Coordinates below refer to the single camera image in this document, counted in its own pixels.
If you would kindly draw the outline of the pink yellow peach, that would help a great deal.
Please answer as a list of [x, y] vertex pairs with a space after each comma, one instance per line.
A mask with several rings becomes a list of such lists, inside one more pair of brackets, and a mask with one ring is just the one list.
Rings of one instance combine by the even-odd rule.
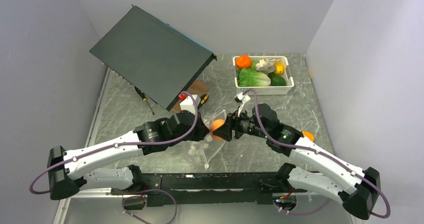
[[209, 131], [210, 131], [210, 135], [211, 135], [211, 137], [214, 141], [223, 141], [223, 139], [221, 137], [214, 135], [213, 132], [216, 129], [218, 129], [219, 127], [221, 127], [224, 123], [225, 123], [224, 119], [216, 119], [213, 122], [211, 122], [211, 124], [209, 126]]

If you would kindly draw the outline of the clear zip top bag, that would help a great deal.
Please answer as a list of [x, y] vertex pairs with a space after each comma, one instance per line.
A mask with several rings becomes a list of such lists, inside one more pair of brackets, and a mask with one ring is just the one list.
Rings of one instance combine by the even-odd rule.
[[191, 142], [187, 151], [188, 158], [205, 170], [210, 169], [211, 159], [218, 154], [227, 141], [213, 137], [210, 132], [206, 133], [204, 140]]

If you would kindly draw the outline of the orange tangerine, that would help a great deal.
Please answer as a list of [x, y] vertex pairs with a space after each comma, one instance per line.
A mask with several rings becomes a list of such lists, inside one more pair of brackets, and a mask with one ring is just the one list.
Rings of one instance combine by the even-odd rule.
[[235, 59], [235, 65], [239, 70], [250, 68], [252, 66], [252, 60], [248, 55], [241, 55]]

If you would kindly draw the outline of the yellow lemon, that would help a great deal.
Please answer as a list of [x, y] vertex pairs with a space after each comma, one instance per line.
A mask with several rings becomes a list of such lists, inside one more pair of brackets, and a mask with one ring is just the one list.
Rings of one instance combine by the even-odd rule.
[[282, 62], [275, 62], [274, 66], [275, 66], [275, 70], [273, 73], [279, 76], [283, 75], [285, 71], [285, 65]]

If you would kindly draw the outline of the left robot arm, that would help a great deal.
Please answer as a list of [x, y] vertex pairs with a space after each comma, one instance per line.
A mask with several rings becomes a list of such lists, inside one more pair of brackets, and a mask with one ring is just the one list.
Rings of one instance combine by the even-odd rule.
[[122, 159], [163, 152], [182, 141], [201, 141], [209, 128], [200, 115], [182, 111], [169, 118], [146, 122], [133, 131], [98, 145], [76, 150], [51, 148], [47, 166], [51, 200], [69, 198], [79, 191], [115, 188], [137, 194], [145, 189], [139, 167], [105, 169]]

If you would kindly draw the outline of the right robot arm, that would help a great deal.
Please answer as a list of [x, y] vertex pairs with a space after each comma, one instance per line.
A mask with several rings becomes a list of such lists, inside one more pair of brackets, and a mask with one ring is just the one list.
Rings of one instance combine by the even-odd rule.
[[301, 131], [279, 121], [275, 111], [267, 104], [259, 104], [247, 112], [233, 112], [220, 124], [210, 126], [211, 133], [231, 141], [242, 135], [265, 138], [275, 152], [289, 158], [300, 159], [315, 168], [308, 172], [285, 163], [276, 175], [276, 187], [287, 192], [291, 188], [312, 191], [340, 203], [352, 216], [368, 220], [382, 197], [380, 173], [368, 167], [362, 169], [319, 147]]

